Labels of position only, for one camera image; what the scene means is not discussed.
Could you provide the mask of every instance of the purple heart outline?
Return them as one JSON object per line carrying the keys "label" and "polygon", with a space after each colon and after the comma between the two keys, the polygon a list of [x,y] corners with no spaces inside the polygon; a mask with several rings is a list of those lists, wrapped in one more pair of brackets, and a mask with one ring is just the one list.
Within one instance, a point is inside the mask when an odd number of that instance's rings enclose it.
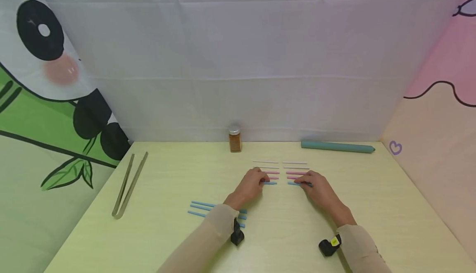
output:
{"label": "purple heart outline", "polygon": [[388,147],[390,148],[390,152],[393,154],[393,155],[398,155],[401,153],[403,147],[400,143],[397,143],[395,141],[391,141],[390,144],[388,145]]}

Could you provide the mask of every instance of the wall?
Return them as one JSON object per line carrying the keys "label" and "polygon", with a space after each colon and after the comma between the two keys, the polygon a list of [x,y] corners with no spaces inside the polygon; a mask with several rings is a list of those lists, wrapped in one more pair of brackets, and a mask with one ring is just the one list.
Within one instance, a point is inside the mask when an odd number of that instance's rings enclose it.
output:
{"label": "wall", "polygon": [[127,135],[376,140],[459,0],[47,0]]}
{"label": "wall", "polygon": [[43,272],[129,148],[44,0],[0,0],[0,271]]}
{"label": "wall", "polygon": [[463,0],[382,141],[476,261],[476,0]]}

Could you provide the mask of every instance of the glass jar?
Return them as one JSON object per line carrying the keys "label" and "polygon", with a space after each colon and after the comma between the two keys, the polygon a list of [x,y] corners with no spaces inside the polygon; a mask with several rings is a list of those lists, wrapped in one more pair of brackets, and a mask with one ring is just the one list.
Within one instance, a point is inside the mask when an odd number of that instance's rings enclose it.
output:
{"label": "glass jar", "polygon": [[228,138],[231,152],[241,152],[241,131],[239,126],[230,126],[228,128]]}

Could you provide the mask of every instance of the yellow label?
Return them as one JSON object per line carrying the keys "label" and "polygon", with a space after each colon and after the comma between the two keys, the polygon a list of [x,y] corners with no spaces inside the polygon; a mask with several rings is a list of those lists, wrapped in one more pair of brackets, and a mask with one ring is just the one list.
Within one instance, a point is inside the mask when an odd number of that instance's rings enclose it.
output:
{"label": "yellow label", "polygon": [[339,243],[339,240],[337,239],[337,237],[334,237],[330,241],[330,244],[335,247],[335,246],[339,245],[340,243]]}

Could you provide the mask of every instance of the pink backdrop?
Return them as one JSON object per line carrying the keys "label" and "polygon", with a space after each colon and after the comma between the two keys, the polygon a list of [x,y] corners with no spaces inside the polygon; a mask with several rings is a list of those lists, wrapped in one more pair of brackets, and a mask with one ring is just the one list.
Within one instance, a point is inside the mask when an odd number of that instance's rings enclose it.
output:
{"label": "pink backdrop", "polygon": [[382,141],[476,261],[476,0],[463,0]]}

